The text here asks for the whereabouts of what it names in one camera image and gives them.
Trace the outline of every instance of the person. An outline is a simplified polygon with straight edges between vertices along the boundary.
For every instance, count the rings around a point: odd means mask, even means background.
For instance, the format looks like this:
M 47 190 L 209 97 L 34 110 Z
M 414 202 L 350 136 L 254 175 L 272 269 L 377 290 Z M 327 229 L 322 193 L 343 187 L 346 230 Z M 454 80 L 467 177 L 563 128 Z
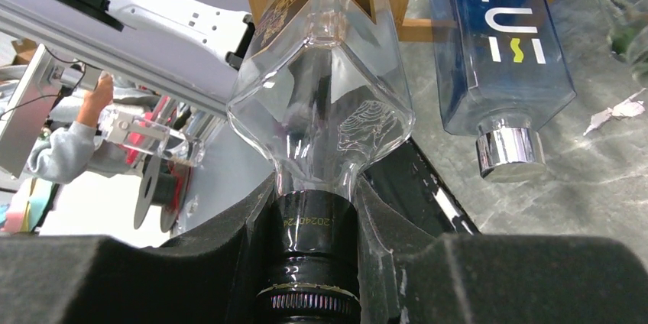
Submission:
M 24 171 L 59 184 L 71 183 L 85 171 L 105 177 L 129 172 L 131 165 L 126 163 L 126 151 L 117 144 L 96 137 L 99 117 L 113 101 L 139 105 L 147 111 L 155 106 L 159 96 L 137 89 L 134 84 L 121 79 L 119 87 L 115 82 L 113 75 L 102 72 L 94 91 L 76 90 L 61 100 L 50 112 L 50 118 L 71 124 L 53 132 L 44 129 L 32 148 Z M 0 83 L 0 113 L 6 107 L 7 98 L 11 97 L 10 85 Z

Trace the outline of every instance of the gray sweatshirt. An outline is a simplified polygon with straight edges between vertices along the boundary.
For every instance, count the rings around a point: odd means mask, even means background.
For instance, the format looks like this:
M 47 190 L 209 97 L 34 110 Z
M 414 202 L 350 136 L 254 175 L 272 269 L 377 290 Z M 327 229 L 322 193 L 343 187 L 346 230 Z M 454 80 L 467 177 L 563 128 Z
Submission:
M 115 78 L 114 84 L 116 107 L 120 107 L 119 104 L 136 105 L 143 112 L 155 106 L 159 99 L 152 92 L 136 89 L 132 83 L 118 78 Z M 5 110 L 17 85 L 18 81 L 0 83 L 0 113 Z M 57 129 L 48 137 L 36 141 L 25 172 L 53 183 L 68 184 L 85 171 L 113 177 L 131 169 L 126 164 L 124 150 L 96 137 L 96 128 L 74 121 L 82 103 L 83 91 L 75 91 L 52 109 L 52 120 L 72 124 L 68 129 Z

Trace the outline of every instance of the blue bottle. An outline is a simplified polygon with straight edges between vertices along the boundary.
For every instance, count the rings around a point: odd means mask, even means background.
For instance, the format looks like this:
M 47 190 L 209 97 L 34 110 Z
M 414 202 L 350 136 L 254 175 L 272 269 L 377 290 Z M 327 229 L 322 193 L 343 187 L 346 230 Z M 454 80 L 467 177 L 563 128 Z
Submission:
M 482 177 L 545 172 L 538 130 L 575 98 L 546 0 L 430 0 L 444 129 L 477 138 Z

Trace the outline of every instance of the transparent glass bottle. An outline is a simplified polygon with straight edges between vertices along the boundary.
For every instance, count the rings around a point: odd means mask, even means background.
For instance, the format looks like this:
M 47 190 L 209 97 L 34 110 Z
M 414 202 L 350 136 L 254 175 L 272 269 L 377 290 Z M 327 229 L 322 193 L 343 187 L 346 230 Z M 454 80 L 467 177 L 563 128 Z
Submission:
M 270 0 L 228 116 L 274 162 L 277 193 L 352 197 L 358 173 L 413 128 L 388 0 Z
M 445 130 L 477 137 L 481 175 L 545 171 L 538 130 L 575 97 L 546 0 L 430 0 Z
M 201 140 L 145 116 L 104 111 L 99 130 L 106 141 L 190 167 L 198 166 L 205 155 Z
M 610 25 L 614 57 L 630 64 L 633 78 L 648 86 L 648 0 L 596 0 Z

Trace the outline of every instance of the silver bottle cap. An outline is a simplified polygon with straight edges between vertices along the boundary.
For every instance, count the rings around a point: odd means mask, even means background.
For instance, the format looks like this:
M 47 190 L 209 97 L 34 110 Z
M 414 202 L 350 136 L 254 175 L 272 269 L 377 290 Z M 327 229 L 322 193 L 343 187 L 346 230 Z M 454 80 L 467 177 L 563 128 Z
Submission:
M 545 173 L 545 156 L 538 132 L 501 128 L 477 139 L 481 177 L 494 183 L 519 183 Z

